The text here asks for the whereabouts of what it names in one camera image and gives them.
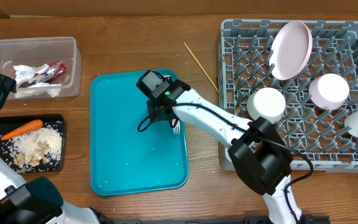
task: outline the dish rack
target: dish rack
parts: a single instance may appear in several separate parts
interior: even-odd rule
[[[313,48],[306,67],[294,78],[280,81],[269,66],[271,46],[290,21],[226,19],[218,47],[219,106],[250,118],[247,99],[258,89],[271,87],[283,93],[286,111],[276,130],[288,146],[312,160],[316,170],[358,172],[358,138],[350,136],[344,120],[358,110],[358,22],[303,21],[311,31]],[[322,110],[310,100],[309,84],[327,73],[337,73],[350,87],[337,110]],[[234,170],[227,149],[219,144],[219,163]],[[294,156],[292,169],[309,169]]]

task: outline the carrot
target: carrot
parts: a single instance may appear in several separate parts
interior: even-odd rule
[[[13,137],[40,129],[40,128],[42,128],[43,125],[44,125],[44,122],[42,122],[39,119],[36,119],[31,122],[28,122],[27,124],[25,124],[19,128],[16,128],[15,130],[11,131],[10,133],[5,134],[1,139],[8,140]]]

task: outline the wooden stick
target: wooden stick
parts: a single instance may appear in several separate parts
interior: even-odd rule
[[[209,80],[209,82],[211,82],[212,86],[214,86],[215,90],[217,92],[219,92],[218,88],[216,87],[216,85],[214,84],[214,82],[212,82],[212,79],[209,77],[209,75],[206,73],[206,71],[204,70],[203,66],[199,63],[199,61],[197,60],[196,56],[194,56],[194,54],[191,52],[190,48],[187,47],[187,44],[184,43],[184,45],[186,46],[187,50],[189,51],[189,53],[191,54],[191,56],[193,56],[194,60],[197,62],[198,66],[200,66],[200,69],[204,72],[206,78]]]

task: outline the plastic tray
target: plastic tray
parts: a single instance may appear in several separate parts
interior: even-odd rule
[[[177,79],[171,70],[158,70]],[[181,187],[188,178],[185,127],[167,121],[139,133],[147,97],[136,82],[145,71],[101,75],[91,85],[91,186],[101,196]]]
[[[358,110],[358,22],[303,21],[311,30],[313,48],[305,69],[296,77],[278,81],[269,67],[274,37],[290,21],[227,19],[221,24],[218,47],[219,106],[238,116],[247,116],[247,99],[266,86],[283,93],[287,110],[277,123],[286,143],[307,154],[315,169],[329,172],[358,172],[358,138],[347,134],[345,118]],[[351,88],[338,110],[315,106],[308,86],[326,73],[344,77]],[[221,166],[234,170],[219,145]],[[297,158],[293,169],[308,169]]]
[[[44,122],[44,127],[50,125],[62,137],[62,149],[60,160],[51,159],[50,163],[41,162],[40,165],[36,166],[33,170],[27,171],[30,172],[55,172],[63,169],[64,164],[64,154],[65,154],[65,139],[66,139],[66,123],[63,119],[63,116],[60,114],[41,114],[41,115],[32,115],[32,116],[12,116],[12,117],[2,117],[0,118],[0,136],[3,136],[16,128],[26,124],[35,119],[40,119]],[[9,155],[8,144],[6,141],[0,140],[0,157],[1,159],[8,164],[10,168],[18,172],[21,170],[19,166],[13,163],[13,158]]]

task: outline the plastic container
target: plastic container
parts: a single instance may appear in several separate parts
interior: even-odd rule
[[[18,95],[11,93],[7,99],[52,97],[47,90],[58,92],[56,97],[78,96],[80,94],[82,59],[73,37],[0,40],[0,73],[8,77],[16,77],[14,65],[39,67],[59,61],[66,66],[67,72],[51,84],[62,84],[61,86],[17,88],[16,94]],[[27,93],[28,96],[16,97],[23,93]]]
[[[0,118],[0,136],[3,136],[16,128],[33,121],[40,119],[44,122],[44,127],[51,127],[55,129],[62,137],[62,148],[60,153],[60,159],[51,159],[50,162],[41,162],[36,166],[34,170],[25,171],[26,173],[33,172],[56,172],[63,169],[64,157],[65,157],[65,139],[66,139],[66,122],[60,114],[38,114],[30,116],[11,116]],[[19,166],[13,163],[13,158],[9,155],[9,148],[11,144],[7,144],[6,141],[0,140],[0,158],[14,171],[21,173]]]

